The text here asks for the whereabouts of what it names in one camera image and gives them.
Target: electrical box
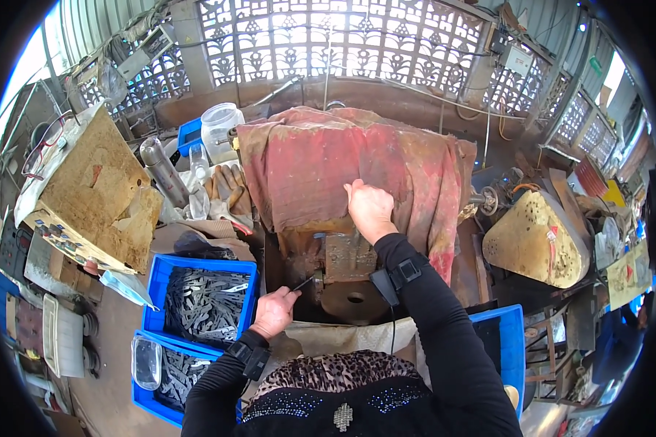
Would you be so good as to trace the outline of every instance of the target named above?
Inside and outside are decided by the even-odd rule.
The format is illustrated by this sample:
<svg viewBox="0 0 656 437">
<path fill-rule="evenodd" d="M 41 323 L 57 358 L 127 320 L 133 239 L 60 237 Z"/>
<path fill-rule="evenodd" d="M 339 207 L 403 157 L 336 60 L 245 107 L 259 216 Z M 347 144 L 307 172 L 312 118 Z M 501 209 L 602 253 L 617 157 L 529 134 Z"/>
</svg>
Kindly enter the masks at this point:
<svg viewBox="0 0 656 437">
<path fill-rule="evenodd" d="M 161 57 L 173 44 L 175 44 L 173 27 L 168 23 L 161 24 L 117 67 L 117 72 L 124 80 L 131 80 L 143 67 Z"/>
<path fill-rule="evenodd" d="M 508 70 L 525 77 L 530 72 L 532 55 L 513 44 L 508 44 L 501 55 L 500 63 Z"/>
<path fill-rule="evenodd" d="M 507 45 L 508 32 L 502 29 L 495 29 L 493 31 L 493 35 L 491 36 L 491 51 L 497 53 L 498 55 L 502 55 Z"/>
</svg>

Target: woman's left hand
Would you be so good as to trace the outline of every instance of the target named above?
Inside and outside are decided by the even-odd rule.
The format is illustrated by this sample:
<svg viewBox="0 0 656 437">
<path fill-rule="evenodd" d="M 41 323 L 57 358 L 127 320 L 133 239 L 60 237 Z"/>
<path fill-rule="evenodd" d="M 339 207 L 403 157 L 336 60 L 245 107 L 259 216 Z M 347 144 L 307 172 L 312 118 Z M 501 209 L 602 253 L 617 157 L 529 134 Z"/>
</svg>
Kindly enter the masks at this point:
<svg viewBox="0 0 656 437">
<path fill-rule="evenodd" d="M 294 302 L 300 295 L 300 291 L 293 292 L 289 287 L 280 287 L 276 292 L 265 294 L 257 300 L 255 323 L 249 329 L 270 341 L 294 319 Z"/>
</svg>

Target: plastic jar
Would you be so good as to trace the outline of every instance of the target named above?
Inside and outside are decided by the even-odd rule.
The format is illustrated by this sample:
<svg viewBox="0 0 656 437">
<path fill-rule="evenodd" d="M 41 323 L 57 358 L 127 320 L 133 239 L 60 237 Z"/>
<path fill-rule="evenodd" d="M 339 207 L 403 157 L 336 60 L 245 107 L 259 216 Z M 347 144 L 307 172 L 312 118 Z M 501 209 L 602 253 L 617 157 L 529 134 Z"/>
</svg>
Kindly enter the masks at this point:
<svg viewBox="0 0 656 437">
<path fill-rule="evenodd" d="M 228 130 L 243 123 L 243 113 L 236 108 L 235 103 L 220 103 L 201 115 L 201 141 L 212 164 L 219 164 L 215 158 L 231 150 L 228 142 L 219 145 L 216 142 L 226 140 Z"/>
</svg>

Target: concrete floor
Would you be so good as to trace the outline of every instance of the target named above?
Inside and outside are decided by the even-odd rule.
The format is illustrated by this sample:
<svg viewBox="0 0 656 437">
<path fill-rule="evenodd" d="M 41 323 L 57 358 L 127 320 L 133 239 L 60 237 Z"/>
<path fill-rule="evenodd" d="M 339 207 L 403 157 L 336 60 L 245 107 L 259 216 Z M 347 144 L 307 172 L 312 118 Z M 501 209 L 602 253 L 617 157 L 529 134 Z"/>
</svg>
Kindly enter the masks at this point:
<svg viewBox="0 0 656 437">
<path fill-rule="evenodd" d="M 142 307 L 105 288 L 97 310 L 100 378 L 70 378 L 75 414 L 93 437 L 179 436 L 180 430 L 131 403 L 131 339 Z"/>
</svg>

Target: green sign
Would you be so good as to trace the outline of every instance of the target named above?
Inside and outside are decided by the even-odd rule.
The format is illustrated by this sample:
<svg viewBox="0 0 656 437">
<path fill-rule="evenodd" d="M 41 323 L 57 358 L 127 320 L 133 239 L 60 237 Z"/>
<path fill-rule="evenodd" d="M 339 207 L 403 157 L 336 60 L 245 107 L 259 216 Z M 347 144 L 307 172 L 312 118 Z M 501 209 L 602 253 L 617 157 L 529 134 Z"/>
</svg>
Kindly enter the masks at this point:
<svg viewBox="0 0 656 437">
<path fill-rule="evenodd" d="M 593 56 L 590 58 L 590 66 L 593 67 L 593 70 L 595 70 L 595 74 L 597 74 L 597 77 L 601 78 L 602 77 L 602 65 L 600 65 L 600 61 L 597 60 L 597 57 Z"/>
</svg>

